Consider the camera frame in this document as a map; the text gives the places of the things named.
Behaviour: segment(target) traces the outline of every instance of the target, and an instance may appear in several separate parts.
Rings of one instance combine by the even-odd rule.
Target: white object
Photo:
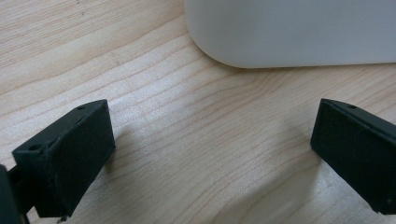
[[[396,0],[185,0],[201,50],[236,67],[396,62]]]

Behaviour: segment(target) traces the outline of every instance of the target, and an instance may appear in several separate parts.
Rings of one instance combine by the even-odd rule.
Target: small hole
[[[34,150],[38,150],[39,148],[41,148],[40,144],[35,144],[29,147],[29,150],[34,151]]]

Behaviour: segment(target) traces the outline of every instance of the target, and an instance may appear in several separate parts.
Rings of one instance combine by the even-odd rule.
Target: white device
[[[197,46],[236,67],[396,62],[396,0],[185,0]]]

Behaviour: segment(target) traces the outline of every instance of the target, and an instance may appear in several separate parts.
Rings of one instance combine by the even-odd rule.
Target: wooden table
[[[109,101],[117,153],[67,223],[391,223],[313,152],[319,100],[396,122],[396,64],[246,70],[205,56],[182,0],[0,3],[0,160]],[[54,223],[55,218],[34,223]]]

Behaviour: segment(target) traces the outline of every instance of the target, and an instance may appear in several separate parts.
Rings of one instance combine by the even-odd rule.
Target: black 3d-printed part
[[[322,99],[312,148],[373,208],[396,213],[396,126],[354,105]]]
[[[40,217],[70,217],[114,149],[107,101],[75,108],[12,152],[16,175],[35,189],[21,200]]]
[[[6,167],[0,165],[0,223],[22,224]]]

